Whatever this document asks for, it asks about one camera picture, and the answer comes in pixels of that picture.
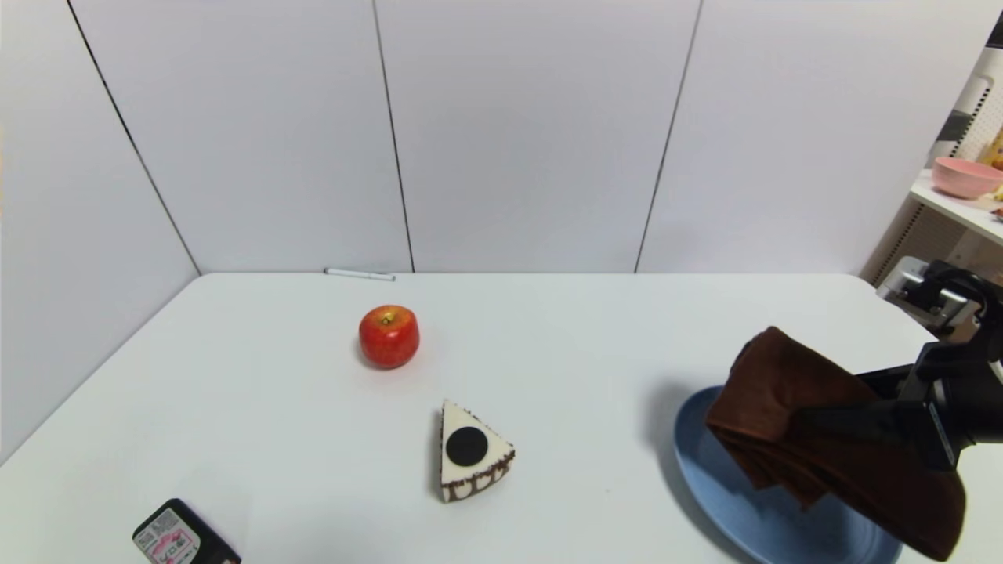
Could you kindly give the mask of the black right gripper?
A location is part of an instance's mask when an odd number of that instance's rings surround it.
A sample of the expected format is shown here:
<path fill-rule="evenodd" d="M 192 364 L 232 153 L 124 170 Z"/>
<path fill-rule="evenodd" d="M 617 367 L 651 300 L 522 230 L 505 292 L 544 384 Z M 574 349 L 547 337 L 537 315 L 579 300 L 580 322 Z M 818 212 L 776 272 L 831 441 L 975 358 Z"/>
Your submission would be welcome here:
<path fill-rule="evenodd" d="M 956 470 L 966 447 L 1002 442 L 1001 361 L 985 349 L 929 343 L 914 363 L 856 377 L 880 400 L 802 408 L 796 420 L 843 438 L 911 445 L 938 472 Z"/>

